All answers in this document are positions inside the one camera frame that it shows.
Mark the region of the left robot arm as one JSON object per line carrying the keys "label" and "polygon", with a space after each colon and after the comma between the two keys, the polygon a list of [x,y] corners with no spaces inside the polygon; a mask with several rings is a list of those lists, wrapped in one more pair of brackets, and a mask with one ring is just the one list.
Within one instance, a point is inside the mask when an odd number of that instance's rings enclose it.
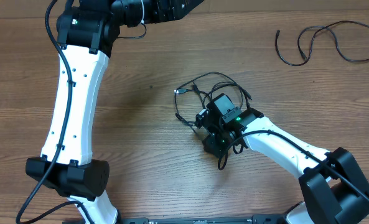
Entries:
{"label": "left robot arm", "polygon": [[53,118],[40,156],[26,174],[74,204],[83,223],[120,223],[106,193],[109,165],[93,158],[91,134],[100,83],[121,26],[176,21],[200,0],[67,1],[51,41],[60,59]]}

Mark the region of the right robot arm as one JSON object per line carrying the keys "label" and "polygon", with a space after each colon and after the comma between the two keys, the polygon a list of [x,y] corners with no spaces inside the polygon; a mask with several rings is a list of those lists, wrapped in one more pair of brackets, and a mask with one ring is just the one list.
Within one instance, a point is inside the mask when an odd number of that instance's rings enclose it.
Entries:
{"label": "right robot arm", "polygon": [[369,215],[369,183],[346,149],[328,151],[301,141],[263,113],[242,111],[223,93],[196,115],[195,126],[207,130],[204,149],[218,158],[219,170],[228,151],[238,154],[240,146],[267,156],[299,181],[304,199],[281,223],[359,223]]}

